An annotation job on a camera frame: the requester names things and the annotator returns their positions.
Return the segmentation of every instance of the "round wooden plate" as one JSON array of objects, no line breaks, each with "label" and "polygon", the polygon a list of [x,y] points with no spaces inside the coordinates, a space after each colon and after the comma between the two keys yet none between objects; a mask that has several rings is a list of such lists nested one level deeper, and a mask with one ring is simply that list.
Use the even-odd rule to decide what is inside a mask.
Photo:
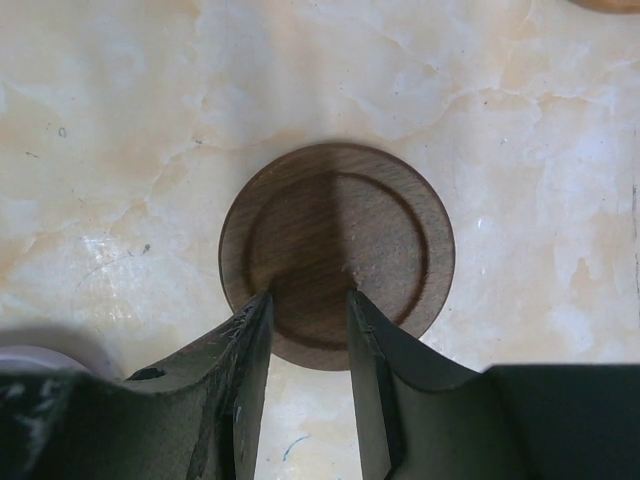
[{"label": "round wooden plate", "polygon": [[220,275],[234,311],[272,293],[276,355],[346,370],[347,290],[418,337],[446,300],[454,257],[447,212],[414,169],[331,143],[288,153],[249,181],[222,230]]}]

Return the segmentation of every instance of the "beige marble tabletop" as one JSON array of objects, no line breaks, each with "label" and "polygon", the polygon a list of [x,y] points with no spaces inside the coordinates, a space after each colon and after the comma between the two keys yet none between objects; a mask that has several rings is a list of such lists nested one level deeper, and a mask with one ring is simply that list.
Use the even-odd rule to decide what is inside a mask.
[{"label": "beige marble tabletop", "polygon": [[[0,7],[1,342],[113,378],[180,348],[230,313],[217,246],[240,188],[341,139],[403,158],[449,212],[456,273],[426,343],[476,369],[640,361],[640,16],[564,0]],[[348,372],[272,359],[256,478],[361,478]]]}]

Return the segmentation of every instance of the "stain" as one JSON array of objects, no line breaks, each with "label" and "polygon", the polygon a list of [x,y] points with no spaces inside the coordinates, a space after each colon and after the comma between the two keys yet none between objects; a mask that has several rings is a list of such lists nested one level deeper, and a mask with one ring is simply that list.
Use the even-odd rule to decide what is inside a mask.
[{"label": "stain", "polygon": [[299,439],[297,439],[295,442],[293,442],[291,445],[289,445],[289,448],[287,448],[284,451],[284,454],[282,454],[282,461],[286,462],[287,461],[287,457],[289,456],[289,453],[291,453],[291,449],[293,447],[295,447],[298,443],[302,442],[303,440],[306,440],[307,438],[309,438],[311,435],[305,435],[304,437],[300,437]]}]

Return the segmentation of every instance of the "blue mark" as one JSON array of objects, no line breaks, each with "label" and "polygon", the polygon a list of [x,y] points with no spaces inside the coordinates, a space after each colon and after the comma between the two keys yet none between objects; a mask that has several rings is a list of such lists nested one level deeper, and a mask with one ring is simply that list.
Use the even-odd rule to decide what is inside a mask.
[{"label": "blue mark", "polygon": [[307,438],[309,438],[311,435],[305,435],[304,437],[300,437],[298,440],[296,440],[295,442],[293,442],[291,445],[289,445],[289,448],[287,448],[284,452],[284,454],[282,455],[282,461],[286,462],[287,461],[287,457],[289,456],[289,452],[291,452],[291,449],[293,447],[295,447],[298,443],[300,443],[302,440],[306,440]]}]

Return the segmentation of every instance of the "wooden coaster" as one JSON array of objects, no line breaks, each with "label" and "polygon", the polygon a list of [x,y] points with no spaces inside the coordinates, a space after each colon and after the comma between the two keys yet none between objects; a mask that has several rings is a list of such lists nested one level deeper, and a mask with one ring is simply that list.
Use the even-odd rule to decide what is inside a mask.
[{"label": "wooden coaster", "polygon": [[273,353],[346,370],[347,290],[418,337],[449,293],[454,250],[447,212],[414,169],[374,148],[321,144],[280,157],[240,192],[220,275],[234,311],[272,293]]}]

